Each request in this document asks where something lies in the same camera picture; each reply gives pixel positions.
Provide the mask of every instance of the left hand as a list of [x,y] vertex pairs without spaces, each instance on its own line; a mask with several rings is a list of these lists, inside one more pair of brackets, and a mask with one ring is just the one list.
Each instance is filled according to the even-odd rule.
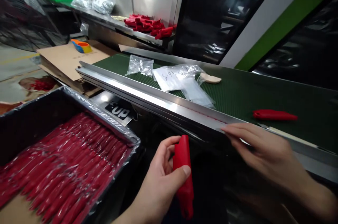
[[184,165],[173,171],[175,143],[181,136],[172,136],[163,140],[150,163],[140,191],[132,205],[121,216],[127,223],[127,216],[133,215],[131,223],[160,223],[169,210],[177,190],[191,174],[189,166]]

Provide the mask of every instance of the machine door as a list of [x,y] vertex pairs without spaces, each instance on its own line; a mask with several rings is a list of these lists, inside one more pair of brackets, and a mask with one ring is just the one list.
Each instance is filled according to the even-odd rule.
[[254,73],[338,90],[338,0],[325,0],[273,47]]
[[173,53],[219,64],[263,0],[183,0]]

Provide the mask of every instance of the concrete floor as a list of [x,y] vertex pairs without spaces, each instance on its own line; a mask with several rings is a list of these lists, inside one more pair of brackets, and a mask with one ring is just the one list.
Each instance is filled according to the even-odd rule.
[[24,100],[27,91],[18,82],[27,77],[47,75],[30,60],[34,56],[38,54],[0,44],[0,101]]

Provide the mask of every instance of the pile of red parts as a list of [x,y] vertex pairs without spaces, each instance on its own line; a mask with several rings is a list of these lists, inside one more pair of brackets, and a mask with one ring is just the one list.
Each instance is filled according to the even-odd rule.
[[36,80],[34,84],[31,84],[31,87],[29,89],[34,89],[37,91],[40,91],[40,90],[49,91],[53,87],[54,87],[54,84],[50,82]]
[[43,223],[81,223],[130,152],[80,113],[1,170],[0,207],[21,191]]
[[166,28],[161,22],[161,19],[155,21],[150,17],[141,14],[130,14],[128,19],[124,19],[124,23],[132,27],[134,31],[150,33],[155,36],[155,39],[161,39],[163,37],[170,37],[176,26]]

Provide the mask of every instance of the green conveyor belt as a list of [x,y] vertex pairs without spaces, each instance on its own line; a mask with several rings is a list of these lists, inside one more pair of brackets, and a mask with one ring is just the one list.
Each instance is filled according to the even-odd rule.
[[[125,75],[128,64],[128,55],[116,54],[94,65]],[[154,69],[172,65],[155,60]],[[228,68],[218,71],[206,70],[206,73],[222,78],[219,84],[201,85],[215,101],[216,110],[251,123],[259,122],[252,116],[254,110],[272,109],[289,112],[297,115],[298,120],[261,123],[338,153],[337,91]],[[160,89],[151,77],[140,73],[127,77]],[[184,98],[181,91],[171,93]]]

